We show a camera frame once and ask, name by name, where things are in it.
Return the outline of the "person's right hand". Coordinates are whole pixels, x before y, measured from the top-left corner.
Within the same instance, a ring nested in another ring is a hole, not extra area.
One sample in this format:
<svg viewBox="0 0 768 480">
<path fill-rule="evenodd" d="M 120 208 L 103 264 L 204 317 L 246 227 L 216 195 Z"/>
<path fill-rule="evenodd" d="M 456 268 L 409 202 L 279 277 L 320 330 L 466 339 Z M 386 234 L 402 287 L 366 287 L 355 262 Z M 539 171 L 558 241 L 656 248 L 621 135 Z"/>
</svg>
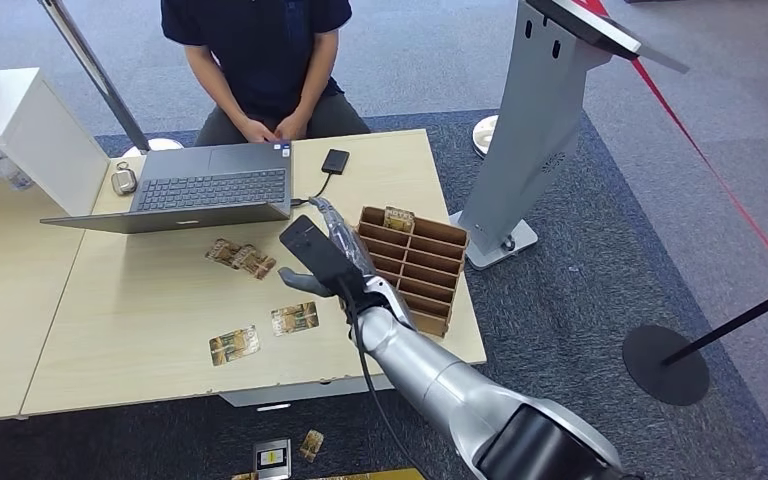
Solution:
<svg viewBox="0 0 768 480">
<path fill-rule="evenodd" d="M 280 138 L 266 125 L 249 117 L 234 121 L 235 126 L 249 143 L 276 143 Z"/>
</svg>

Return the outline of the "person's left hand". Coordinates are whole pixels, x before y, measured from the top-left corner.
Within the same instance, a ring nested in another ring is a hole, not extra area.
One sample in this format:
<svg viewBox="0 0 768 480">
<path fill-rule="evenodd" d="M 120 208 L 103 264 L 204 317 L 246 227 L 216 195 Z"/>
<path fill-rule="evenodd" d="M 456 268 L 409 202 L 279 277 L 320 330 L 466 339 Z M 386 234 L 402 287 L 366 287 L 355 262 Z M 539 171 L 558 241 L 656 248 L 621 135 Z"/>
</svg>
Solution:
<svg viewBox="0 0 768 480">
<path fill-rule="evenodd" d="M 280 141 L 303 140 L 307 137 L 309 120 L 305 113 L 294 112 L 276 126 L 274 135 Z"/>
</svg>

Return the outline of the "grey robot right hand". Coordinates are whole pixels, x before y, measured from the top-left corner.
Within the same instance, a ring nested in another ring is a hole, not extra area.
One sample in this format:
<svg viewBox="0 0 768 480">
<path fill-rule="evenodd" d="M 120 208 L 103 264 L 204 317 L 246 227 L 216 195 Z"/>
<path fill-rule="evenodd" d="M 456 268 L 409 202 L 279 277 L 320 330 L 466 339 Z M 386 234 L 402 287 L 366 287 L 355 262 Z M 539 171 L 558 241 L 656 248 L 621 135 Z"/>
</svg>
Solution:
<svg viewBox="0 0 768 480">
<path fill-rule="evenodd" d="M 323 298 L 337 296 L 345 304 L 353 302 L 359 311 L 383 307 L 384 297 L 366 290 L 375 269 L 356 232 L 328 200 L 315 199 L 313 205 L 327 230 L 301 214 L 279 235 L 281 244 L 308 270 L 302 274 L 280 268 L 283 283 Z"/>
</svg>

